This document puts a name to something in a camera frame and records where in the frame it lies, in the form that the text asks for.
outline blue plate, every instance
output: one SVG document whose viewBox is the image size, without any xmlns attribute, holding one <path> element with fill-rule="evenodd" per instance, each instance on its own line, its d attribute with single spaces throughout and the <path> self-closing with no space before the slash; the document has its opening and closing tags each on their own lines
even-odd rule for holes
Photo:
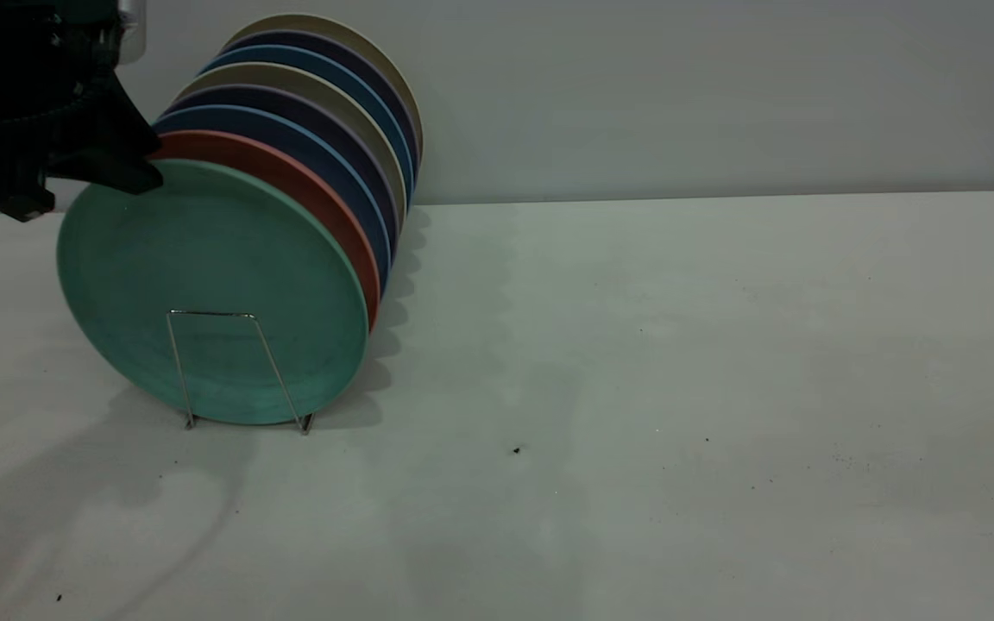
<svg viewBox="0 0 994 621">
<path fill-rule="evenodd" d="M 419 161 L 417 134 L 413 128 L 413 123 L 406 111 L 406 106 L 401 101 L 401 96 L 390 85 L 389 79 L 382 75 L 352 48 L 344 46 L 342 43 L 324 38 L 324 36 L 300 32 L 295 30 L 269 30 L 245 36 L 222 50 L 222 54 L 238 50 L 241 47 L 252 46 L 291 46 L 300 47 L 301 50 L 323 55 L 325 58 L 335 60 L 340 66 L 346 67 L 348 71 L 354 73 L 363 83 L 370 86 L 374 93 L 378 93 L 382 102 L 389 107 L 393 118 L 397 119 L 398 126 L 406 134 L 409 141 L 410 153 L 413 154 L 413 161 Z"/>
<path fill-rule="evenodd" d="M 415 172 L 417 155 L 410 152 L 406 135 L 404 135 L 397 119 L 393 117 L 389 107 L 378 96 L 378 93 L 375 93 L 370 86 L 367 86 L 367 83 L 359 79 L 359 76 L 327 56 L 291 46 L 238 47 L 236 50 L 217 56 L 198 75 L 219 66 L 253 62 L 279 63 L 299 68 L 301 71 L 308 71 L 327 79 L 344 93 L 350 95 L 352 99 L 355 99 L 370 114 L 371 118 L 374 118 L 374 122 L 378 123 L 382 133 L 386 134 L 386 138 L 389 139 L 394 154 L 398 156 L 401 169 L 406 173 L 406 191 L 409 193 L 409 199 L 412 200 L 413 188 L 417 185 L 417 172 Z"/>
<path fill-rule="evenodd" d="M 399 225 L 394 228 L 389 223 L 397 222 L 397 213 L 393 209 L 393 199 L 390 197 L 390 182 L 386 174 L 374 161 L 374 155 L 367 150 L 367 147 L 359 141 L 351 130 L 346 129 L 343 124 L 332 117 L 319 106 L 308 102 L 297 95 L 287 93 L 287 91 L 269 88 L 267 86 L 252 86 L 249 84 L 234 84 L 232 86 L 212 86 L 203 91 L 195 91 L 193 94 L 179 99 L 168 109 L 168 113 L 176 110 L 186 110 L 191 107 L 209 105 L 232 105 L 244 106 L 249 109 L 263 110 L 266 113 L 279 115 L 298 123 L 316 134 L 328 145 L 336 149 L 359 173 L 363 184 L 367 185 L 371 194 L 374 194 L 374 201 L 378 204 L 379 212 L 382 214 L 382 221 L 386 223 L 387 231 L 397 232 Z M 390 235 L 390 255 L 398 254 L 398 236 Z"/>
<path fill-rule="evenodd" d="M 244 106 L 200 106 L 196 109 L 174 111 L 153 123 L 157 134 L 182 129 L 212 129 L 228 131 L 263 142 L 298 160 L 321 179 L 328 182 L 354 213 L 363 233 L 374 250 L 378 262 L 382 293 L 390 275 L 390 235 L 386 221 L 374 201 L 370 189 L 363 184 L 355 168 L 344 157 L 298 123 L 279 115 L 249 109 Z"/>
</svg>

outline white table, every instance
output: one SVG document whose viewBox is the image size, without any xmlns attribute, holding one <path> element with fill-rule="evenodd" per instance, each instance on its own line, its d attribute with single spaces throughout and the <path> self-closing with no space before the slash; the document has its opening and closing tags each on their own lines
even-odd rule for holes
<svg viewBox="0 0 994 621">
<path fill-rule="evenodd" d="M 0 216 L 0 618 L 994 620 L 994 193 L 417 208 L 292 427 L 91 350 Z"/>
</svg>

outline plate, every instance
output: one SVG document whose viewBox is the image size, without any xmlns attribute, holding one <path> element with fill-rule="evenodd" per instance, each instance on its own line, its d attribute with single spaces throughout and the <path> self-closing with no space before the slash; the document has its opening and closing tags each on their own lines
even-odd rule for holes
<svg viewBox="0 0 994 621">
<path fill-rule="evenodd" d="M 332 239 L 348 256 L 367 303 L 368 327 L 374 329 L 382 291 L 374 250 L 371 250 L 359 221 L 330 185 L 288 154 L 244 136 L 221 131 L 187 130 L 163 134 L 160 141 L 162 146 L 158 152 L 150 154 L 150 159 L 193 159 L 228 166 L 267 182 L 299 202 L 328 229 Z"/>
<path fill-rule="evenodd" d="M 355 99 L 326 79 L 298 68 L 274 63 L 237 63 L 233 66 L 214 68 L 198 75 L 193 82 L 183 88 L 173 103 L 211 86 L 232 84 L 269 86 L 306 98 L 355 131 L 356 136 L 359 136 L 363 144 L 370 149 L 370 153 L 374 154 L 378 165 L 382 166 L 383 172 L 386 172 L 387 179 L 390 180 L 394 204 L 399 206 L 399 222 L 403 223 L 406 220 L 406 177 L 401 165 L 398 164 L 397 154 L 394 154 L 389 139 L 382 133 L 378 123 L 374 122 L 374 118 Z"/>
<path fill-rule="evenodd" d="M 243 106 L 198 106 L 174 111 L 153 123 L 153 129 L 157 134 L 185 129 L 224 131 L 271 145 L 301 162 L 340 194 L 344 204 L 359 221 L 371 250 L 374 250 L 382 291 L 386 291 L 391 260 L 391 236 L 386 223 L 382 221 L 374 196 L 363 184 L 359 173 L 319 137 L 296 122 Z"/>
<path fill-rule="evenodd" d="M 281 33 L 269 32 L 257 35 L 254 39 L 277 36 Z M 296 36 L 309 36 L 307 34 L 293 33 Z M 406 176 L 406 197 L 412 201 L 412 192 L 417 184 L 417 172 L 413 162 L 417 160 L 417 144 L 414 141 L 407 141 L 406 135 L 401 130 L 398 119 L 390 113 L 389 107 L 382 101 L 378 94 L 371 90 L 367 83 L 359 79 L 354 73 L 335 60 L 327 58 L 321 54 L 308 52 L 300 47 L 292 46 L 251 46 L 234 47 L 233 50 L 225 52 L 213 59 L 202 73 L 217 68 L 219 66 L 231 66 L 236 63 L 277 63 L 283 66 L 299 68 L 301 71 L 308 71 L 311 74 L 319 75 L 320 78 L 335 84 L 340 90 L 355 99 L 364 110 L 378 123 L 379 129 L 386 134 L 386 138 L 393 147 L 394 154 L 397 154 L 398 164 Z"/>
<path fill-rule="evenodd" d="M 398 223 L 398 213 L 390 196 L 389 181 L 374 161 L 374 155 L 354 133 L 347 129 L 347 126 L 336 121 L 319 106 L 309 103 L 307 99 L 266 86 L 212 86 L 179 99 L 170 107 L 168 113 L 208 105 L 233 105 L 263 110 L 266 113 L 279 115 L 287 121 L 296 122 L 312 134 L 324 139 L 324 142 L 336 149 L 336 152 L 355 168 L 355 172 L 359 173 L 359 178 L 374 196 L 387 229 L 390 229 L 392 224 L 395 235 L 390 237 L 390 251 L 391 254 L 395 254 L 401 223 Z"/>
<path fill-rule="evenodd" d="M 64 217 L 56 259 L 79 327 L 123 376 L 182 409 L 168 311 L 252 313 L 293 406 L 323 409 L 367 347 L 347 256 L 316 217 L 264 181 L 201 161 L 155 166 L 161 188 L 133 196 L 90 185 Z M 179 316 L 171 325 L 194 413 L 293 420 L 251 321 Z"/>
<path fill-rule="evenodd" d="M 417 135 L 418 150 L 421 157 L 423 157 L 423 154 L 425 154 L 425 130 L 421 126 L 421 114 L 419 114 L 417 99 L 413 97 L 413 91 L 401 74 L 401 71 L 394 65 L 393 60 L 390 60 L 389 56 L 386 56 L 386 53 L 382 52 L 381 48 L 375 46 L 366 36 L 359 34 L 355 30 L 351 30 L 351 28 L 346 27 L 346 25 L 340 22 L 332 21 L 331 19 L 327 19 L 327 17 L 307 16 L 300 15 L 299 13 L 268 16 L 260 21 L 249 24 L 247 27 L 242 28 L 240 32 L 237 32 L 236 35 L 233 35 L 233 38 L 229 39 L 228 43 L 225 43 L 225 48 L 232 46 L 233 43 L 236 43 L 240 39 L 244 39 L 245 36 L 256 35 L 256 33 L 268 30 L 298 30 L 307 32 L 309 35 L 326 36 L 328 39 L 338 41 L 344 46 L 350 47 L 351 50 L 354 50 L 364 60 L 372 64 L 393 85 L 395 93 L 401 97 L 402 103 L 409 110 L 409 119 L 414 133 Z"/>
</svg>

